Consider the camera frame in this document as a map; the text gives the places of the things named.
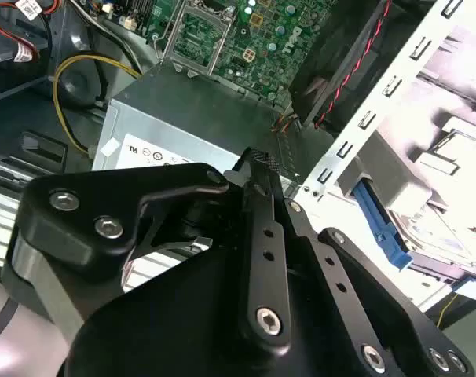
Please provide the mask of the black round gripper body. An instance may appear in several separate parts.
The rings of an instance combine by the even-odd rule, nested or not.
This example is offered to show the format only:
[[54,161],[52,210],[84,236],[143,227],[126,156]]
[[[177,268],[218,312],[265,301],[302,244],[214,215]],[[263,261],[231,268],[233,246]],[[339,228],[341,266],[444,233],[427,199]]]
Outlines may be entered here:
[[173,335],[121,341],[94,326],[73,343],[65,375],[336,376],[320,287],[299,260],[287,252],[287,270],[272,284],[277,258],[265,255],[262,282],[248,287],[238,283],[236,262],[230,256],[210,264],[213,278],[227,288],[215,288],[208,307]]

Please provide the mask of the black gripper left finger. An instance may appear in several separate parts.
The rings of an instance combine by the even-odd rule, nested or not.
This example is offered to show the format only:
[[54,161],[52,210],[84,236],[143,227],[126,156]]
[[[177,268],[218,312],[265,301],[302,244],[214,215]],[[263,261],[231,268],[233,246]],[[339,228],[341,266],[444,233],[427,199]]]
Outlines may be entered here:
[[92,327],[147,342],[173,335],[215,288],[210,264],[248,287],[262,253],[282,254],[274,205],[280,175],[247,149],[231,170],[185,163],[32,180],[17,212],[8,262],[69,342]]

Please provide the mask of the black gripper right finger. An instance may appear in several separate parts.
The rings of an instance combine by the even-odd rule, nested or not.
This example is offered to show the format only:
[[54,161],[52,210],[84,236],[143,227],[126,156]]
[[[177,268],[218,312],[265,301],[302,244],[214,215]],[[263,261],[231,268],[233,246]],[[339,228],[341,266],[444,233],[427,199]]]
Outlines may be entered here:
[[473,376],[474,367],[436,325],[337,229],[315,233],[285,199],[278,165],[257,154],[257,173],[287,231],[287,252],[320,287],[336,376]]

